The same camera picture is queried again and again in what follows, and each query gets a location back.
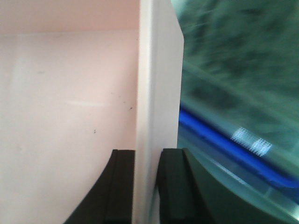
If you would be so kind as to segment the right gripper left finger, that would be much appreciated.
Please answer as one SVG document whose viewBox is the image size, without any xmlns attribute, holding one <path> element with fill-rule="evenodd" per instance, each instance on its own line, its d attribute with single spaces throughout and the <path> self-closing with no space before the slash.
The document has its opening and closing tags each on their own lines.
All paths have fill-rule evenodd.
<svg viewBox="0 0 299 224">
<path fill-rule="evenodd" d="M 96 183 L 65 223 L 132 223 L 134 170 L 134 150 L 112 150 Z"/>
</svg>

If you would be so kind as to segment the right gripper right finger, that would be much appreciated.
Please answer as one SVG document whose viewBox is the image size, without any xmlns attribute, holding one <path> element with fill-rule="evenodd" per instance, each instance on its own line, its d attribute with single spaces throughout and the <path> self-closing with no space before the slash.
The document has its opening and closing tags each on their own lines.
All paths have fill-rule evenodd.
<svg viewBox="0 0 299 224">
<path fill-rule="evenodd" d="M 294 224 L 257 193 L 230 190 L 186 149 L 165 148 L 158 165 L 162 224 Z"/>
</svg>

